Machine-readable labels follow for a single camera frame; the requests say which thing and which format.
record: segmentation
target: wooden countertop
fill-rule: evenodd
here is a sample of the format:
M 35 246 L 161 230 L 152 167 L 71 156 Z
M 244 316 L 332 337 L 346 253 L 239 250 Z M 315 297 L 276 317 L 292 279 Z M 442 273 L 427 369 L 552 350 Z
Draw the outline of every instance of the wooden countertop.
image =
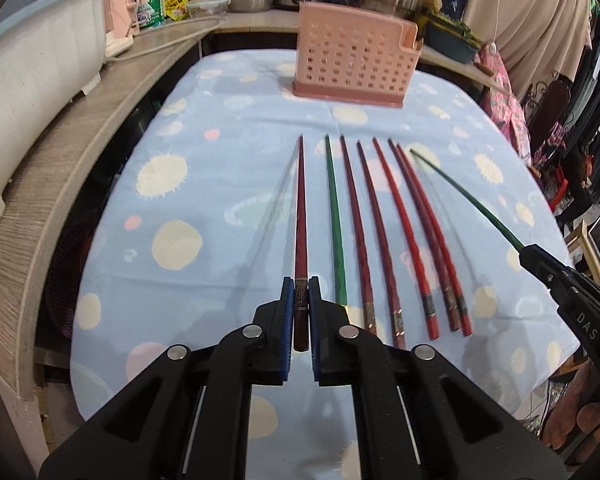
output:
M 56 243 L 74 201 L 100 153 L 140 99 L 208 32 L 213 21 L 163 27 L 136 37 L 122 56 L 194 34 L 101 71 L 102 82 L 67 105 L 21 162 L 4 192 L 0 220 L 0 378 L 21 399 L 34 397 L 33 363 L 38 309 Z M 270 10 L 229 14 L 213 34 L 298 31 L 298 13 Z M 477 68 L 426 48 L 424 62 L 439 64 L 494 88 Z

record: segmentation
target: green chopstick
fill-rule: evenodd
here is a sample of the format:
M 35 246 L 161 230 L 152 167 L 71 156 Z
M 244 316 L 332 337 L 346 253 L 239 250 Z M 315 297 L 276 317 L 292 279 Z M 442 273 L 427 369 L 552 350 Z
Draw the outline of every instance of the green chopstick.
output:
M 489 222 L 491 222 L 491 224 L 500 232 L 500 234 L 507 239 L 507 241 L 513 246 L 515 250 L 520 252 L 525 247 L 523 243 L 520 240 L 518 240 L 515 237 L 515 235 L 511 231 L 509 231 L 509 229 L 507 229 L 506 225 L 504 225 L 500 220 L 498 220 L 491 211 L 485 208 L 485 206 L 483 206 L 475 196 L 469 193 L 464 187 L 460 186 L 460 184 L 458 184 L 455 180 L 448 176 L 448 174 L 446 174 L 444 171 L 440 170 L 440 168 L 434 166 L 432 162 L 427 160 L 418 152 L 416 152 L 415 150 L 410 151 L 411 153 L 413 153 L 413 155 L 417 156 L 421 161 L 427 164 L 433 171 L 435 171 L 442 178 L 444 178 L 449 184 L 455 187 L 469 202 L 471 202 L 471 204 L 478 211 L 480 211 L 480 213 L 482 213 Z
M 347 304 L 347 280 L 344 273 L 344 252 L 342 250 L 342 229 L 340 228 L 340 210 L 338 209 L 338 192 L 336 176 L 333 171 L 333 155 L 329 136 L 324 137 L 327 153 L 327 174 L 329 180 L 329 203 L 331 209 L 331 240 L 333 243 L 333 270 L 335 273 L 336 303 Z

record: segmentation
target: basket base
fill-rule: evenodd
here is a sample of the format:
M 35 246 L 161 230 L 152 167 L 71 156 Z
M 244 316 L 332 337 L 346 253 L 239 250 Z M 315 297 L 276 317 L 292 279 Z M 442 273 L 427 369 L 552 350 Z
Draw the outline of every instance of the basket base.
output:
M 326 99 L 327 101 L 343 101 L 365 105 L 389 106 L 402 108 L 404 95 L 379 94 L 376 92 L 365 92 L 363 90 L 347 88 L 328 88 L 324 86 L 301 83 L 297 80 L 291 85 L 291 90 L 298 97 L 311 97 L 314 99 Z

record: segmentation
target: yellow package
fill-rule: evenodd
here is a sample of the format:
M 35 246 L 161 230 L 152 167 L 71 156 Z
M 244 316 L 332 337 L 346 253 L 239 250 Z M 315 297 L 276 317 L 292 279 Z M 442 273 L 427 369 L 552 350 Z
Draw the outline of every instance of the yellow package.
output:
M 174 22 L 179 22 L 180 20 L 188 18 L 187 2 L 188 0 L 165 0 L 164 8 L 167 16 Z

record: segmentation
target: beige curtain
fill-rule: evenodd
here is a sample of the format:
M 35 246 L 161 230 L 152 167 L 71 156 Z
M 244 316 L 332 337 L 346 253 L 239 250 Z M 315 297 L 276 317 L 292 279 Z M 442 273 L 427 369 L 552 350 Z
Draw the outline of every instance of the beige curtain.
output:
M 585 45 L 590 47 L 590 0 L 500 0 L 496 44 L 521 99 L 530 84 L 555 73 L 573 81 Z M 496 30 L 498 0 L 469 0 L 464 22 L 487 43 Z

